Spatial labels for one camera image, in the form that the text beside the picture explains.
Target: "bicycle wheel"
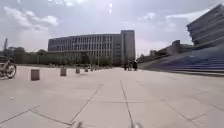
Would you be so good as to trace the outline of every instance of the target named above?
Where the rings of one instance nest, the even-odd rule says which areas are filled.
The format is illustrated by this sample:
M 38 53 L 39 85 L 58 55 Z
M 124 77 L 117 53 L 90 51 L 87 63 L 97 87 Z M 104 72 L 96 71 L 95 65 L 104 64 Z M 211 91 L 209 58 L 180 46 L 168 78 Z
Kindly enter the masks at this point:
M 16 75 L 16 65 L 14 64 L 10 64 L 8 66 L 8 69 L 7 69 L 7 72 L 6 72 L 6 76 L 9 78 L 9 79 L 12 79 L 14 78 Z

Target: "sky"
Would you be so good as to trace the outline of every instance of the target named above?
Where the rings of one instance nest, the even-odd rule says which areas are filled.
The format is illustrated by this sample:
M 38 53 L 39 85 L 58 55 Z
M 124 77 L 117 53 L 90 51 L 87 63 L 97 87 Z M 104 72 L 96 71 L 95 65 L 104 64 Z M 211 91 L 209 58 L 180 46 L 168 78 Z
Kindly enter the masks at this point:
M 174 40 L 192 44 L 186 25 L 221 0 L 0 0 L 0 47 L 47 49 L 48 39 L 135 30 L 136 54 Z

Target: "person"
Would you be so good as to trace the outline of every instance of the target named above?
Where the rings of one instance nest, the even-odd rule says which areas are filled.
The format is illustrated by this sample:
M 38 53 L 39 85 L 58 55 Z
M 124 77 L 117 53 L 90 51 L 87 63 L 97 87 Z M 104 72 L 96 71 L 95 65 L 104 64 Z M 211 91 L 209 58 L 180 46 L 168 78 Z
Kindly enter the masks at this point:
M 137 71 L 137 69 L 138 69 L 138 63 L 136 60 L 133 61 L 133 68 L 135 71 Z

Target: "bollard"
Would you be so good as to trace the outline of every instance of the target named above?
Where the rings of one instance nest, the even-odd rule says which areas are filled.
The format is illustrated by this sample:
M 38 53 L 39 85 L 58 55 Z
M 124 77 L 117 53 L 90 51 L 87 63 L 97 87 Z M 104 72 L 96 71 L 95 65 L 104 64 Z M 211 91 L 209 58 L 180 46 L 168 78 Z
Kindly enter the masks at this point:
M 88 68 L 85 68 L 85 72 L 88 72 Z
M 66 76 L 66 74 L 67 74 L 67 70 L 66 70 L 66 68 L 65 67 L 62 67 L 61 68 L 61 76 Z
M 76 74 L 80 74 L 80 68 L 76 68 L 75 72 Z
M 31 81 L 40 80 L 40 69 L 31 69 Z

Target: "paved plaza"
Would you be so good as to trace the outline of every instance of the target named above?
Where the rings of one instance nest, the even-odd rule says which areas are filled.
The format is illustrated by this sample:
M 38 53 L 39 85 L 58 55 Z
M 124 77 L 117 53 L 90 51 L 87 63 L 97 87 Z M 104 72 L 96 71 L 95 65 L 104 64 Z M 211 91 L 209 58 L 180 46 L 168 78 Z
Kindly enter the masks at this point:
M 224 79 L 121 68 L 75 74 L 18 67 L 0 80 L 0 128 L 223 128 Z

